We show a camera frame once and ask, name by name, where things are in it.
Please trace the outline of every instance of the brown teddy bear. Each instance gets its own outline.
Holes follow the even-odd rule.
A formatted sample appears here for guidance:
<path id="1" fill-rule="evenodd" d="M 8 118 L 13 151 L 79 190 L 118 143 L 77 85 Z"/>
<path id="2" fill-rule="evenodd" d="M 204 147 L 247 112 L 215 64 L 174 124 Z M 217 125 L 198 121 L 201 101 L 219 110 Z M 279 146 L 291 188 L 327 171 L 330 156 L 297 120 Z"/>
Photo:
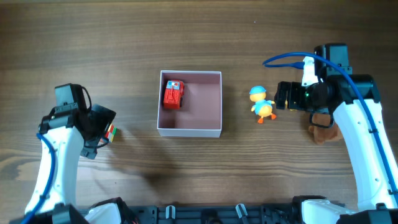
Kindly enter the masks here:
<path id="1" fill-rule="evenodd" d="M 312 122 L 328 126 L 330 123 L 330 115 L 314 114 Z M 311 125 L 308 130 L 313 133 L 313 140 L 319 145 L 322 145 L 325 141 L 339 141 L 343 138 L 343 134 L 336 123 L 331 128 L 320 128 Z"/>

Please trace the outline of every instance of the yellow duck toy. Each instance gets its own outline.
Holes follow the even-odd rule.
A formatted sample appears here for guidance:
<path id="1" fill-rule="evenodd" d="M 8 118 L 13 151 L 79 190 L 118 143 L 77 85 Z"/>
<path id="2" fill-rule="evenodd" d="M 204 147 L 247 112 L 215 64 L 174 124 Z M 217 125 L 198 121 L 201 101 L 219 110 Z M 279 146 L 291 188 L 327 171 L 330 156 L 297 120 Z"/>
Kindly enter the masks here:
<path id="1" fill-rule="evenodd" d="M 255 102 L 251 111 L 255 112 L 261 118 L 258 120 L 259 124 L 264 122 L 264 118 L 271 116 L 271 119 L 276 119 L 276 115 L 272 113 L 272 104 L 275 103 L 271 100 L 266 100 L 266 89 L 262 86 L 255 86 L 251 88 L 250 100 Z"/>

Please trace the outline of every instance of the cardboard box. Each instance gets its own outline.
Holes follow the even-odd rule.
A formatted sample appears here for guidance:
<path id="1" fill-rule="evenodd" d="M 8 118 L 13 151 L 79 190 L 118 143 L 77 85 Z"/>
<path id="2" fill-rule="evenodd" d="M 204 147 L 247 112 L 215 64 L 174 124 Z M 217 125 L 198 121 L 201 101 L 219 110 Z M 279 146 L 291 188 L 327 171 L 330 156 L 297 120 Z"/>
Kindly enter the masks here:
<path id="1" fill-rule="evenodd" d="M 163 107 L 168 80 L 184 82 L 184 96 L 179 110 Z M 161 136 L 219 138 L 223 120 L 221 72 L 160 72 L 157 130 Z"/>

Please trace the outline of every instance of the wooden table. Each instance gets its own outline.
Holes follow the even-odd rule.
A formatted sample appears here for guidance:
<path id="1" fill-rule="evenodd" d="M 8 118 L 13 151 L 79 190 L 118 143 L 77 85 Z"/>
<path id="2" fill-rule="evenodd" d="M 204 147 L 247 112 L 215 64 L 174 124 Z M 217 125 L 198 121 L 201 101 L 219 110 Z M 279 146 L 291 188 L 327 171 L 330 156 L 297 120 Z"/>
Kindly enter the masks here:
<path id="1" fill-rule="evenodd" d="M 129 205 L 260 204 L 324 195 L 356 208 L 344 141 L 317 146 L 308 114 L 256 123 L 249 90 L 273 98 L 302 71 L 263 60 L 345 42 L 355 73 L 377 81 L 398 149 L 398 5 L 393 2 L 231 1 L 15 4 L 0 7 L 0 222 L 24 213 L 41 157 L 37 125 L 54 87 L 79 83 L 115 110 L 119 131 L 95 160 L 80 159 L 77 204 L 120 196 Z M 161 70 L 223 74 L 219 139 L 161 138 Z"/>

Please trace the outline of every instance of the toy truck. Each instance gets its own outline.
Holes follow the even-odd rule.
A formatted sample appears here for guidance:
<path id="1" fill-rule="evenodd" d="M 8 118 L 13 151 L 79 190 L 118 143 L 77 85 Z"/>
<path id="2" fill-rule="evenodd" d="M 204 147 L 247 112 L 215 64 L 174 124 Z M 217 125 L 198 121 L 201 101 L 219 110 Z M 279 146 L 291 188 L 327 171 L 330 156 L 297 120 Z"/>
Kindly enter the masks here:
<path id="1" fill-rule="evenodd" d="M 169 80 L 164 92 L 163 106 L 166 109 L 178 110 L 181 107 L 184 95 L 184 82 L 180 80 Z"/>

